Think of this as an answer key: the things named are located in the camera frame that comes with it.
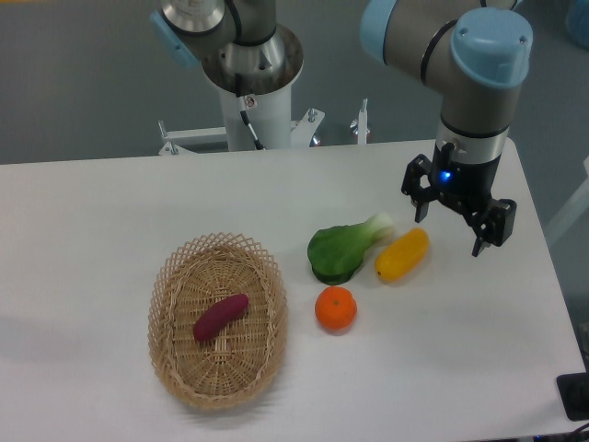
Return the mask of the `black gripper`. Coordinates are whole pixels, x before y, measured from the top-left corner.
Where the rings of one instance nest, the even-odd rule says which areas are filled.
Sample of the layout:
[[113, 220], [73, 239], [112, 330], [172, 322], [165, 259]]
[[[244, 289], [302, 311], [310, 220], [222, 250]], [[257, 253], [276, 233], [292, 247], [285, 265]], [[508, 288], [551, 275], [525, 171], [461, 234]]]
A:
[[[423, 154], [406, 167], [401, 191], [415, 207], [414, 221], [428, 214], [429, 203], [438, 201], [461, 214], [475, 233], [472, 256], [478, 257], [490, 246], [501, 247], [511, 237], [517, 204], [514, 200], [496, 200], [491, 195], [500, 157], [483, 164], [442, 163], [438, 154], [433, 163]], [[422, 178], [430, 185], [423, 187]]]

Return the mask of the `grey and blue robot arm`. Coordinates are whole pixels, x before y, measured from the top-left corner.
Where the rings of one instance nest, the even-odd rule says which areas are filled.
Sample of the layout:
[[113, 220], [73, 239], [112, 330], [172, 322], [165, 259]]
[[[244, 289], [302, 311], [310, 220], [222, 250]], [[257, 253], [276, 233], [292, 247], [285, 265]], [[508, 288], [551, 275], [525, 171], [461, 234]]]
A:
[[[529, 69], [533, 31], [512, 1], [372, 1], [360, 40], [379, 63], [443, 99], [435, 148], [407, 166], [401, 190], [426, 217], [437, 201], [462, 215], [473, 250], [501, 246], [516, 205], [491, 187]], [[199, 65], [219, 93], [232, 151], [309, 146], [308, 120], [291, 121], [304, 55], [273, 1], [163, 1], [150, 17], [162, 44]]]

